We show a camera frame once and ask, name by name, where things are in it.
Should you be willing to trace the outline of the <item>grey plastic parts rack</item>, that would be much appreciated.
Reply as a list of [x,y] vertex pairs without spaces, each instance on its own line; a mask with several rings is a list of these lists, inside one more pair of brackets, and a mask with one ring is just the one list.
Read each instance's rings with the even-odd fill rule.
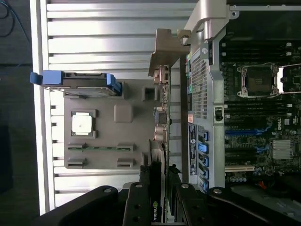
[[[64,165],[69,169],[137,170],[154,137],[160,91],[151,80],[122,80],[118,97],[64,97]],[[75,113],[92,116],[92,132],[72,132]],[[132,151],[68,150],[68,147],[130,147]]]

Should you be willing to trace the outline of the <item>white expansion slot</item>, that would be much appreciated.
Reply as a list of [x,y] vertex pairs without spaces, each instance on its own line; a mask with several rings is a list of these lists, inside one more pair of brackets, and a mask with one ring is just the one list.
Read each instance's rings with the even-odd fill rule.
[[252,165],[231,165],[225,167],[225,173],[230,172],[253,172],[255,167]]

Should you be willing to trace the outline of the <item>green RAM stick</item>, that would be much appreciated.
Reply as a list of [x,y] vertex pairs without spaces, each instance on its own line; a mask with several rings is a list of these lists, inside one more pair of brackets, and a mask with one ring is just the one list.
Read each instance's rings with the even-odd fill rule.
[[112,150],[112,151],[132,151],[130,147],[68,147],[68,150]]

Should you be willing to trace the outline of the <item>green motherboard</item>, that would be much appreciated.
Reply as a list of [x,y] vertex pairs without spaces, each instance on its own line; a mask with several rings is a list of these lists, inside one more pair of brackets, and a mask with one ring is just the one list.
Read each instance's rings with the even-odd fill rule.
[[[255,182],[262,188],[274,185],[276,177],[301,173],[301,93],[281,92],[280,76],[282,68],[301,65],[301,40],[284,41],[293,45],[293,54],[285,63],[273,63],[279,67],[277,88],[279,95],[273,98],[241,98],[241,77],[237,68],[244,65],[261,65],[264,63],[224,62],[220,58],[220,70],[224,78],[224,104],[233,101],[284,100],[294,104],[292,115],[274,117],[234,117],[224,114],[226,130],[255,129],[256,135],[226,136],[225,166],[252,165],[253,172],[225,173],[226,184]],[[274,160],[272,158],[273,140],[291,140],[293,158]]]

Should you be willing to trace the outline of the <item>blue expansion slot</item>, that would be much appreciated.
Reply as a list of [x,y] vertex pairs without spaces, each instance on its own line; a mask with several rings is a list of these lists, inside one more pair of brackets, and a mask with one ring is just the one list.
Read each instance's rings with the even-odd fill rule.
[[226,136],[242,136],[242,135],[256,135],[258,133],[255,129],[247,129],[247,130],[226,130]]

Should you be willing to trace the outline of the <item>silver CPU chip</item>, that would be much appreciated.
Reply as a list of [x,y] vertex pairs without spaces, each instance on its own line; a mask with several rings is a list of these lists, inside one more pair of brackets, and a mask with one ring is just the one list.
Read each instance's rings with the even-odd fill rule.
[[89,113],[75,113],[72,116],[71,130],[78,135],[88,135],[92,132],[92,116]]

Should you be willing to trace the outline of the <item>silver chipset heatsink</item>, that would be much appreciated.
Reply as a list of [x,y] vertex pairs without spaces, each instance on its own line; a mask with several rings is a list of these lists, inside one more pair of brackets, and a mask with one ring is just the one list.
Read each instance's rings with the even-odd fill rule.
[[272,158],[274,160],[290,160],[293,158],[293,145],[291,140],[273,140]]

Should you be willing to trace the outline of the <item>open black PC case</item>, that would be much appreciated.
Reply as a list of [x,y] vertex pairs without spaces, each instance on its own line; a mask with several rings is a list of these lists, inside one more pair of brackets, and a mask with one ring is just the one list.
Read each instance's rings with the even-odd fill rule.
[[198,0],[184,40],[190,182],[206,194],[229,189],[301,222],[301,173],[279,176],[262,188],[255,182],[226,184],[223,41],[301,40],[301,0]]

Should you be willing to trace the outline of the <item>RAM slot bank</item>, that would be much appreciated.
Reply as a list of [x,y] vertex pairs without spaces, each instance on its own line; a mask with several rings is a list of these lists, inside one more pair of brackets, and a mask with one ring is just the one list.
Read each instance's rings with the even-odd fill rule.
[[284,41],[223,41],[220,57],[224,62],[285,63],[293,54],[293,45]]
[[284,100],[255,100],[226,102],[224,114],[234,117],[274,117],[292,115],[294,104]]

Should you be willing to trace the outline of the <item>hard disk with blue caddy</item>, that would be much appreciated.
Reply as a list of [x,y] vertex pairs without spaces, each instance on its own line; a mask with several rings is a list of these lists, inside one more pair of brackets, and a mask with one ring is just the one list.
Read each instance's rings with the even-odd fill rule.
[[67,96],[82,98],[122,95],[122,83],[110,73],[89,74],[44,70],[42,74],[31,72],[30,83],[60,90]]

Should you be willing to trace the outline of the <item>CPU socket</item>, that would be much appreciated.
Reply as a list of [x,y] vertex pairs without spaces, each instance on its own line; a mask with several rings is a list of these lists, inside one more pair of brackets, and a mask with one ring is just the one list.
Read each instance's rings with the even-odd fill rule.
[[279,95],[277,74],[279,67],[273,63],[244,65],[237,68],[241,77],[241,98],[273,98]]

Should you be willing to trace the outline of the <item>metal socket cover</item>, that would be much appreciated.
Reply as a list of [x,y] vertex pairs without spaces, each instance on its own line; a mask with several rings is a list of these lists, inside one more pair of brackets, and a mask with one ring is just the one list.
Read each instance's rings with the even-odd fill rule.
[[283,67],[280,85],[281,92],[301,93],[301,65]]

